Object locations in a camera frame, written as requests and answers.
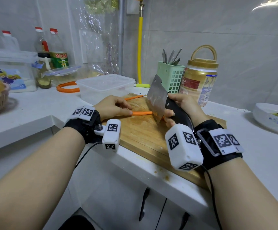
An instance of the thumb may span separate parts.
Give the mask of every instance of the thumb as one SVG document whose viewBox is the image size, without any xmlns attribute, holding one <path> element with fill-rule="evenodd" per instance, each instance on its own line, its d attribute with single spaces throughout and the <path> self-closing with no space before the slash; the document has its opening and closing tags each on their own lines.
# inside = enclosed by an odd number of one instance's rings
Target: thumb
<svg viewBox="0 0 278 230">
<path fill-rule="evenodd" d="M 117 113 L 117 115 L 132 115 L 133 114 L 133 112 L 132 111 L 130 111 L 129 109 L 123 109 L 123 108 L 120 108 L 120 107 L 116 107 L 117 108 L 117 110 L 118 110 L 118 113 Z"/>
</svg>

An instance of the forearm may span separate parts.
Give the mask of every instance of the forearm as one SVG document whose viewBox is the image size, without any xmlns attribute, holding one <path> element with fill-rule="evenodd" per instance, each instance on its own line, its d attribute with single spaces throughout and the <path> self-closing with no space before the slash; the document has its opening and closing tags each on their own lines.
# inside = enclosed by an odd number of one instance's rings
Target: forearm
<svg viewBox="0 0 278 230">
<path fill-rule="evenodd" d="M 65 127 L 0 180 L 0 229 L 42 229 L 85 146 Z"/>
<path fill-rule="evenodd" d="M 278 229 L 278 201 L 242 158 L 209 170 L 223 229 Z"/>
</svg>

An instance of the cleaver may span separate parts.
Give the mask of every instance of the cleaver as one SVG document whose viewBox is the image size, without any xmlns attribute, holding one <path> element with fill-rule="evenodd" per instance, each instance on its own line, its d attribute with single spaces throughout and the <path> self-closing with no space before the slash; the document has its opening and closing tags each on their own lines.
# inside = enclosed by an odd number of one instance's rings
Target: cleaver
<svg viewBox="0 0 278 230">
<path fill-rule="evenodd" d="M 148 107 L 153 112 L 153 116 L 155 117 L 157 123 L 159 123 L 164 116 L 165 109 L 170 109 L 174 112 L 171 118 L 176 124 L 184 124 L 190 127 L 194 132 L 193 123 L 190 117 L 176 104 L 174 100 L 168 97 L 168 92 L 161 83 L 161 78 L 156 74 L 146 96 L 148 99 Z"/>
</svg>

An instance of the black cable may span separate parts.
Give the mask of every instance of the black cable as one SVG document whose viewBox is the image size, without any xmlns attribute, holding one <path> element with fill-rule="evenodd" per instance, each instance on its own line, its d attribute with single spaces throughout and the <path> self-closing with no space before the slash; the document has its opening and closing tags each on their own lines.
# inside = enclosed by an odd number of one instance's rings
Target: black cable
<svg viewBox="0 0 278 230">
<path fill-rule="evenodd" d="M 201 167 L 203 168 L 203 170 L 208 175 L 209 182 L 210 182 L 210 187 L 211 187 L 211 197 L 213 199 L 214 212 L 215 212 L 215 215 L 216 215 L 216 219 L 217 219 L 219 228 L 220 228 L 220 230 L 222 230 L 222 226 L 221 226 L 221 223 L 220 223 L 220 219 L 219 219 L 218 212 L 217 212 L 217 207 L 216 207 L 215 190 L 214 190 L 213 182 L 212 182 L 210 174 L 209 174 L 208 170 L 205 168 L 205 166 L 202 165 Z"/>
<path fill-rule="evenodd" d="M 92 145 L 88 150 L 87 152 L 83 155 L 83 157 L 80 159 L 80 161 L 76 164 L 75 168 L 78 166 L 78 164 L 82 161 L 82 159 L 84 158 L 84 156 L 90 151 L 90 149 L 92 149 L 95 145 L 99 144 L 99 143 L 102 143 L 102 142 L 98 142 L 98 143 L 95 143 L 94 145 Z"/>
<path fill-rule="evenodd" d="M 157 222 L 157 225 L 156 225 L 155 230 L 157 229 L 158 223 L 159 223 L 159 221 L 160 221 L 161 214 L 162 214 L 162 212 L 164 211 L 164 206 L 162 207 L 162 210 L 161 210 L 161 212 L 160 212 L 160 216 L 159 216 L 159 219 L 158 219 L 158 222 Z"/>
</svg>

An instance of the wrist-mounted device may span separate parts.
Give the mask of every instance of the wrist-mounted device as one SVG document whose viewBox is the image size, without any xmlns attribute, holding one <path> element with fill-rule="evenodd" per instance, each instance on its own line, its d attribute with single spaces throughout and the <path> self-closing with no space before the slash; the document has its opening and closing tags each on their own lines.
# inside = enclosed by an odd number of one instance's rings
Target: wrist-mounted device
<svg viewBox="0 0 278 230">
<path fill-rule="evenodd" d="M 207 170 L 236 157 L 242 158 L 244 149 L 236 137 L 214 120 L 193 127 L 187 121 L 174 125 L 165 135 L 171 165 L 180 171 L 190 171 L 200 165 Z"/>
<path fill-rule="evenodd" d="M 64 127 L 72 127 L 78 131 L 85 143 L 102 142 L 106 150 L 117 151 L 120 143 L 121 121 L 110 119 L 107 125 L 102 125 L 99 112 L 92 106 L 76 108 L 68 118 Z"/>
</svg>

